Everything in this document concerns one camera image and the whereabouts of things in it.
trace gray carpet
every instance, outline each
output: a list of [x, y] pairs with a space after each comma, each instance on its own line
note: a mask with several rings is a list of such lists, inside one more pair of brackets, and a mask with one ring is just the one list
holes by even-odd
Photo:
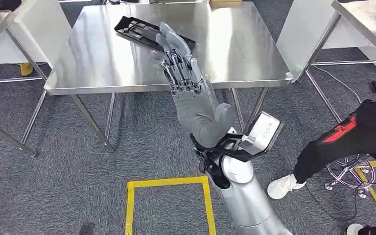
[[[277, 38], [292, 0], [256, 1], [268, 28]], [[79, 12], [80, 3], [63, 9]], [[74, 17], [67, 17], [71, 24]], [[319, 60], [362, 59], [357, 49], [323, 51]], [[328, 67], [362, 99], [370, 97], [369, 81], [376, 80], [373, 65]], [[316, 70], [316, 76], [341, 116], [357, 107], [348, 90]], [[12, 66], [0, 66], [0, 78], [15, 77]], [[42, 81], [0, 84], [0, 126], [21, 138], [42, 89]], [[247, 119], [260, 89], [240, 89], [239, 100]], [[218, 90], [221, 102], [233, 104], [231, 93]], [[83, 101], [102, 129], [106, 125], [109, 96], [83, 95]], [[253, 160], [264, 188], [288, 174], [302, 148], [335, 125], [335, 121], [307, 78], [286, 88], [274, 88], [264, 110], [286, 125], [273, 149]], [[83, 222], [96, 224], [98, 233], [122, 233], [127, 187], [133, 180], [201, 175], [188, 134], [179, 126], [168, 92], [117, 94], [110, 140], [117, 149], [107, 153], [86, 125], [69, 96], [48, 96], [32, 131], [29, 146], [37, 158], [26, 156], [0, 138], [0, 232], [78, 232]], [[334, 217], [354, 213], [354, 190], [331, 182], [326, 170], [308, 181], [308, 189]], [[219, 233], [235, 233], [223, 202], [211, 190]], [[357, 216], [351, 221], [330, 218], [305, 189], [282, 200], [270, 200], [275, 213], [295, 234], [341, 233], [354, 222], [376, 224], [371, 196], [357, 199]], [[200, 185], [137, 188], [133, 230], [142, 234], [206, 234], [207, 221]]]

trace white sneaker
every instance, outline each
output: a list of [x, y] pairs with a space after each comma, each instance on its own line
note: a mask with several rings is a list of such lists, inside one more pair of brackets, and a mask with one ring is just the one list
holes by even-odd
[[293, 189], [300, 189], [305, 186], [305, 184], [306, 181], [303, 184], [297, 184], [295, 176], [289, 174], [271, 182], [267, 187], [267, 194], [273, 199], [281, 199], [286, 196], [288, 192]]
[[358, 231], [362, 229], [364, 226], [360, 224], [351, 224], [347, 228], [347, 235], [357, 235]]

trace red stripe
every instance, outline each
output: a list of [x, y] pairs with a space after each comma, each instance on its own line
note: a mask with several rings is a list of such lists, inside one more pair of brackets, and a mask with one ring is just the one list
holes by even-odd
[[336, 132], [333, 133], [330, 137], [326, 138], [322, 143], [330, 143], [338, 140], [343, 137], [346, 133], [356, 127], [355, 116], [350, 119], [350, 122], [346, 125], [338, 125], [335, 127]]

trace black tray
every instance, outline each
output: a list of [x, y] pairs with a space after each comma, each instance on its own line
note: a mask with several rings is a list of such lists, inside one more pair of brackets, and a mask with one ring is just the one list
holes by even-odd
[[[149, 48], [164, 52], [161, 45], [156, 42], [156, 34], [161, 33], [159, 27], [135, 17], [123, 16], [115, 26], [115, 31], [122, 37], [135, 43], [143, 44]], [[193, 50], [195, 41], [179, 35], [185, 40], [188, 47]]]

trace stool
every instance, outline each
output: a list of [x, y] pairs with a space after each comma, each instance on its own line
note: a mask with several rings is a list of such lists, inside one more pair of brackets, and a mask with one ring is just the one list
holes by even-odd
[[[355, 155], [354, 158], [351, 160], [349, 160], [349, 158], [346, 157], [344, 158], [344, 162], [335, 160], [332, 163], [328, 164], [327, 169], [335, 180], [332, 183], [326, 183], [325, 188], [331, 191], [333, 190], [333, 186], [335, 186], [338, 182], [340, 182], [343, 185], [346, 185], [350, 188], [358, 188], [358, 192], [357, 192], [358, 196], [360, 196], [361, 198], [366, 198], [367, 195], [365, 193], [368, 192], [368, 187], [370, 187], [371, 184], [376, 179], [376, 173], [374, 171], [374, 168], [367, 161], [368, 158], [370, 158], [370, 155], [368, 154], [362, 154], [362, 155], [358, 154], [358, 155]], [[338, 175], [336, 175], [331, 169], [332, 164], [337, 164], [343, 167], [343, 169]], [[367, 181], [369, 183], [363, 183], [361, 178], [355, 172], [356, 168], [360, 168], [362, 172], [370, 175], [370, 177], [367, 177]], [[357, 185], [353, 185], [351, 183], [348, 183], [342, 180], [342, 177], [347, 173], [350, 173], [358, 181]]]

